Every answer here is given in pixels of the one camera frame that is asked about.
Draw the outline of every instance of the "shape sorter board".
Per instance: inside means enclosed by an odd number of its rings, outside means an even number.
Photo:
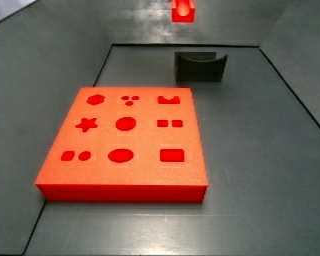
[[[49,201],[201,202],[208,186],[189,88],[82,88],[35,185]]]

